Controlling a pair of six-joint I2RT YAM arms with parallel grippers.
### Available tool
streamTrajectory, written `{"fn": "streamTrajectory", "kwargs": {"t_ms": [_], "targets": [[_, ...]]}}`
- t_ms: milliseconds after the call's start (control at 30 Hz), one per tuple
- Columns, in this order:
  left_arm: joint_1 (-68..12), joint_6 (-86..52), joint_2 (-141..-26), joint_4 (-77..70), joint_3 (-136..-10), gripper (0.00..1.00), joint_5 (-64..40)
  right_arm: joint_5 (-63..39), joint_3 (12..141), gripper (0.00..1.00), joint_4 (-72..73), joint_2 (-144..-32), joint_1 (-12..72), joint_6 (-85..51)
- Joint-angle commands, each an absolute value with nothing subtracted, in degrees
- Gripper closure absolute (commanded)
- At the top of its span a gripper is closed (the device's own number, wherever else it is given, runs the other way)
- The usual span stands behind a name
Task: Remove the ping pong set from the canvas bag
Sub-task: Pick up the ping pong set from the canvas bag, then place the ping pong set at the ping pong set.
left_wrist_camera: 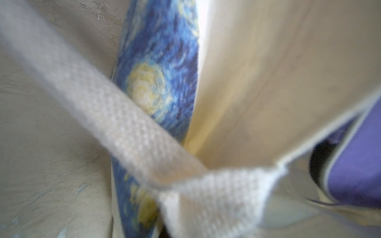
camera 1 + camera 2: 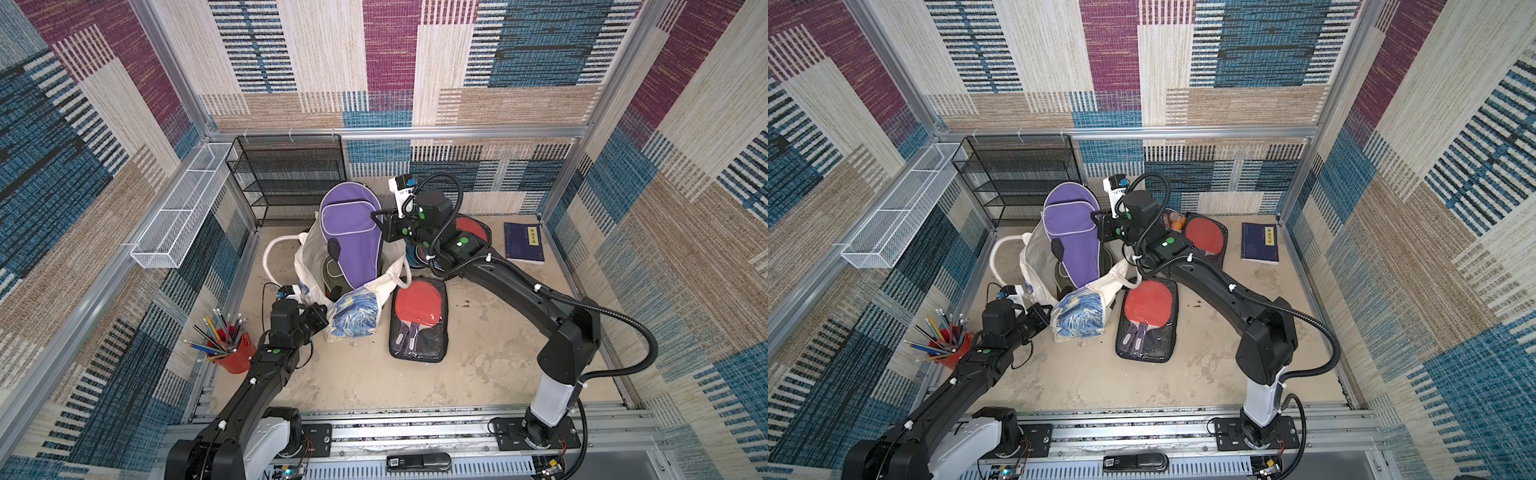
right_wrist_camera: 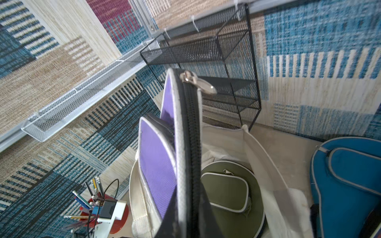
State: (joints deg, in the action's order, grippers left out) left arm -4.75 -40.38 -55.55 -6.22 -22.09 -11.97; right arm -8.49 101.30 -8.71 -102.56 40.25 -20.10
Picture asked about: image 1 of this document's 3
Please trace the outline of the purple paddle case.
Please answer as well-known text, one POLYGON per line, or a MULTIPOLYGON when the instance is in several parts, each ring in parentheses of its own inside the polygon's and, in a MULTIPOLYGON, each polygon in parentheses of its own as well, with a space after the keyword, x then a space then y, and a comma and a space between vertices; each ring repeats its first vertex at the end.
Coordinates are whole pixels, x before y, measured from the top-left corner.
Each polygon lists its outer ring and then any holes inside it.
POLYGON ((313 150, 309 172, 338 205, 381 207, 381 102, 331 133, 313 150))

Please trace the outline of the canvas tote bag starry print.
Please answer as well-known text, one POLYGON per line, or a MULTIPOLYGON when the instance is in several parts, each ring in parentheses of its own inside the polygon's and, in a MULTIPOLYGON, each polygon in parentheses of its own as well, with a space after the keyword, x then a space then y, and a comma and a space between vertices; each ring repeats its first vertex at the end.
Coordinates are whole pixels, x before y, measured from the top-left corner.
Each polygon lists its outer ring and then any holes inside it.
POLYGON ((380 1, 1 1, 1 237, 378 238, 309 172, 377 101, 380 1))

